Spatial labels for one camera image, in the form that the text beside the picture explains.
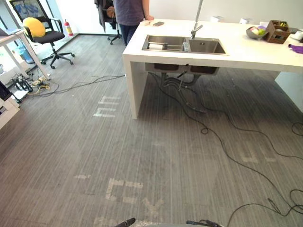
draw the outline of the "black office chair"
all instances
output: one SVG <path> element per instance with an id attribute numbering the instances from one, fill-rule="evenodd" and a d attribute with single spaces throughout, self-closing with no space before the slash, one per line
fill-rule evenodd
<path id="1" fill-rule="evenodd" d="M 47 16 L 46 12 L 44 11 L 39 0 L 10 0 L 10 3 L 21 21 L 23 21 L 27 17 L 34 17 L 34 18 L 38 19 L 39 21 L 41 21 L 46 29 L 51 29 L 50 31 L 46 31 L 45 35 L 42 37 L 32 37 L 29 28 L 24 26 L 24 28 L 27 31 L 26 36 L 33 43 L 39 43 L 39 44 L 49 43 L 52 46 L 53 54 L 47 58 L 42 59 L 41 64 L 46 64 L 45 61 L 48 59 L 51 59 L 51 58 L 53 59 L 52 63 L 51 63 L 52 69 L 55 68 L 53 66 L 53 63 L 59 58 L 68 60 L 71 65 L 74 64 L 70 59 L 64 57 L 64 55 L 68 55 L 68 54 L 70 54 L 72 57 L 74 57 L 75 55 L 73 53 L 68 52 L 68 53 L 59 54 L 59 53 L 57 53 L 57 51 L 54 48 L 54 42 L 58 41 L 60 39 L 63 39 L 65 37 L 65 35 L 63 33 L 62 23 L 59 19 L 49 18 Z M 55 22 L 57 28 L 59 25 L 61 32 L 54 31 L 53 25 L 52 25 L 52 20 Z"/>
<path id="2" fill-rule="evenodd" d="M 95 4 L 96 4 L 96 7 L 97 7 L 98 13 L 99 13 L 99 22 L 104 29 L 104 33 L 105 33 L 105 26 L 106 26 L 105 22 L 110 23 L 112 28 L 114 30 L 117 30 L 116 35 L 109 35 L 107 38 L 108 40 L 110 40 L 110 44 L 112 45 L 114 40 L 122 38 L 122 36 L 119 32 L 119 25 L 116 21 L 116 17 L 109 17 L 107 15 L 107 9 L 109 7 L 114 6 L 113 1 L 112 0 L 95 0 Z"/>
<path id="3" fill-rule="evenodd" d="M 121 36 L 121 34 L 119 32 L 119 25 L 118 25 L 117 20 L 116 20 L 116 14 L 115 14 L 115 12 L 114 12 L 114 16 L 113 17 L 109 17 L 107 15 L 107 11 L 108 11 L 108 8 L 103 10 L 104 21 L 110 23 L 111 26 L 112 26 L 112 28 L 114 30 L 117 30 L 117 34 L 116 35 L 109 35 L 107 37 L 107 40 L 109 40 L 110 44 L 112 45 L 114 40 L 120 39 L 122 36 Z"/>

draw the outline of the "red fire extinguisher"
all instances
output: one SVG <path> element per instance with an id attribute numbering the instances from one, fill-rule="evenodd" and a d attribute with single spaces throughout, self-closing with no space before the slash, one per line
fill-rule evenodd
<path id="1" fill-rule="evenodd" d="M 73 36 L 74 34 L 72 33 L 70 24 L 69 24 L 66 20 L 65 20 L 64 26 L 65 26 L 65 29 L 66 29 L 68 35 L 69 35 L 69 36 Z"/>

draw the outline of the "kitchen island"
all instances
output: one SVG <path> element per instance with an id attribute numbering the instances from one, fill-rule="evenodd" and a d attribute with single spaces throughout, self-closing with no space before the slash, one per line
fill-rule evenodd
<path id="1" fill-rule="evenodd" d="M 164 25 L 152 26 L 162 21 Z M 227 54 L 203 54 L 142 50 L 147 35 L 191 36 L 194 21 L 154 20 L 142 22 L 123 53 L 128 95 L 132 116 L 137 119 L 144 93 L 147 72 L 145 63 L 165 63 L 192 66 L 212 66 L 239 69 L 273 70 L 303 75 L 303 54 L 288 48 L 288 44 L 302 45 L 288 38 L 284 44 L 267 43 L 247 37 L 246 29 L 253 25 L 212 23 L 201 21 L 203 27 L 196 38 L 219 39 Z"/>

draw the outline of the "hand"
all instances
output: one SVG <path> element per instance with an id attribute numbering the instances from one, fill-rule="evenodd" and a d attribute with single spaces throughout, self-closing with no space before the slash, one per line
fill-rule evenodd
<path id="1" fill-rule="evenodd" d="M 145 17 L 145 19 L 146 20 L 154 20 L 155 18 L 153 16 L 151 16 L 151 15 L 148 15 L 148 16 Z"/>

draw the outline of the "wooden box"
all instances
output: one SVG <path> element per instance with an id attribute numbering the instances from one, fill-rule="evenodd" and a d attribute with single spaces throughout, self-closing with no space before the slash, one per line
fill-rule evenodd
<path id="1" fill-rule="evenodd" d="M 264 39 L 269 43 L 283 44 L 290 35 L 287 22 L 280 20 L 271 20 L 266 31 L 268 34 L 264 36 Z"/>

